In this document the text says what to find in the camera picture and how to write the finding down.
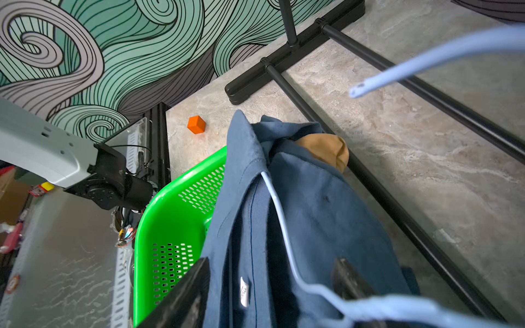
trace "black metal pipe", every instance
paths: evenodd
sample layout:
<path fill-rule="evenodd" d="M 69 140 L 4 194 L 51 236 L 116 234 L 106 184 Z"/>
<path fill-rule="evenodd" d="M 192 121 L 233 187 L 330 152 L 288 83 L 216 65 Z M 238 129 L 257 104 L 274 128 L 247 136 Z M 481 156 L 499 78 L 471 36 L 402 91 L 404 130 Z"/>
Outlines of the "black metal pipe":
<path fill-rule="evenodd" d="M 318 122 L 322 129 L 329 131 L 329 133 L 334 134 L 330 127 L 317 115 L 317 113 L 306 103 L 306 101 L 301 97 L 300 94 L 288 83 L 288 81 L 275 69 L 275 67 L 269 63 L 266 57 L 261 58 L 261 62 L 266 67 L 266 73 L 271 76 L 272 79 L 281 87 L 281 89 L 286 93 L 288 98 L 294 103 L 297 108 L 303 113 L 306 119 L 310 122 Z"/>
<path fill-rule="evenodd" d="M 335 134 L 266 58 L 261 59 L 261 62 L 266 66 L 266 72 L 274 79 L 277 85 L 285 92 L 308 121 L 318 122 L 325 132 Z M 347 165 L 348 168 L 470 310 L 474 314 L 482 315 L 486 318 L 505 321 L 501 313 L 499 313 L 468 277 L 463 274 L 450 257 L 434 243 L 417 221 L 405 211 L 357 156 L 350 149 L 348 149 L 348 153 L 350 155 Z"/>
<path fill-rule="evenodd" d="M 366 48 L 328 24 L 322 25 L 321 30 L 332 40 L 379 70 L 384 71 L 395 66 L 388 59 Z M 523 140 L 417 77 L 410 77 L 399 81 L 399 83 L 497 148 L 514 157 L 520 163 L 525 164 L 525 142 Z"/>
<path fill-rule="evenodd" d="M 279 7 L 281 8 L 282 22 L 285 24 L 288 45 L 294 46 L 297 44 L 297 33 L 295 31 L 295 23 L 293 22 L 290 0 L 279 0 Z"/>

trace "marble floor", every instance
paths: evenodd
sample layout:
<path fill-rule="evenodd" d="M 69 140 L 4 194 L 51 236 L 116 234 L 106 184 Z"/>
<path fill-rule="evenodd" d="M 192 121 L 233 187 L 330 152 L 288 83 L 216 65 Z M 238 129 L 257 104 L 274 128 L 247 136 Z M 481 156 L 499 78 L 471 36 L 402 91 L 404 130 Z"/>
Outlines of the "marble floor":
<path fill-rule="evenodd" d="M 299 25 L 298 32 L 338 2 Z M 402 62 L 498 25 L 446 0 L 366 0 L 365 15 L 343 32 Z M 274 82 L 237 106 L 224 92 L 228 82 L 285 42 L 280 37 L 168 111 L 172 178 L 226 144 L 237 109 L 250 122 L 262 114 L 306 121 Z M 524 70 L 524 56 L 498 54 L 458 60 L 419 77 L 525 139 Z M 525 322 L 525 166 L 399 84 L 348 97 L 350 86 L 377 73 L 327 41 L 283 75 L 499 311 L 511 322 Z M 207 122 L 205 133 L 186 129 L 194 115 Z M 352 173 L 345 175 L 387 227 L 423 295 L 467 311 Z"/>

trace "light blue clothes hanger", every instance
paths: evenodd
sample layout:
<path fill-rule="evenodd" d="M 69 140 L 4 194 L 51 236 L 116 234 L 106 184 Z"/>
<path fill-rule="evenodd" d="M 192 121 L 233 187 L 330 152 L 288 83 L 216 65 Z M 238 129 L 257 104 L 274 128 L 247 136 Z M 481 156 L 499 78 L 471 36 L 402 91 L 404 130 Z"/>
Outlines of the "light blue clothes hanger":
<path fill-rule="evenodd" d="M 282 238 L 285 242 L 288 261 L 293 278 L 297 285 L 309 294 L 320 295 L 338 309 L 343 315 L 342 320 L 326 319 L 319 322 L 325 327 L 350 328 L 354 323 L 372 320 L 391 320 L 419 322 L 439 328 L 508 328 L 510 326 L 495 321 L 488 321 L 473 316 L 468 316 L 441 307 L 437 302 L 416 296 L 387 295 L 370 297 L 356 301 L 346 301 L 332 290 L 321 284 L 306 283 L 299 270 L 293 255 L 288 229 L 286 228 L 285 214 L 277 192 L 266 172 L 261 172 L 262 178 L 274 202 Z"/>
<path fill-rule="evenodd" d="M 517 51 L 525 51 L 524 25 L 503 26 L 484 30 L 435 47 L 372 78 L 368 78 L 350 89 L 350 97 L 358 98 L 364 96 L 390 83 L 461 57 L 489 52 Z"/>

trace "beige fabric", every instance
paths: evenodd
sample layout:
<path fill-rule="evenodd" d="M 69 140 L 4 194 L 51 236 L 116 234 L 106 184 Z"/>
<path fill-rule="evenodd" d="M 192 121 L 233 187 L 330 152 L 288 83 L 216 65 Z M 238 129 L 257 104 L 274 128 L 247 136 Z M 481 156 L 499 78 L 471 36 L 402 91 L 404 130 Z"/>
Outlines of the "beige fabric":
<path fill-rule="evenodd" d="M 332 165 L 341 173 L 348 164 L 347 143 L 338 135 L 312 133 L 297 140 L 296 144 L 308 149 L 313 158 Z"/>

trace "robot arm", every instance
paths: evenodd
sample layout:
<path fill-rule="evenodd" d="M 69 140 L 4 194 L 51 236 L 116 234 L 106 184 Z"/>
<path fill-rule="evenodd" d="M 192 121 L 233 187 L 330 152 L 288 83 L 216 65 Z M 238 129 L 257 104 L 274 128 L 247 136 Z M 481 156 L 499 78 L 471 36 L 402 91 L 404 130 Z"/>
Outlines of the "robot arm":
<path fill-rule="evenodd" d="M 143 209 L 153 187 L 126 170 L 116 150 L 59 129 L 0 98 L 0 159 L 31 171 L 103 209 Z"/>

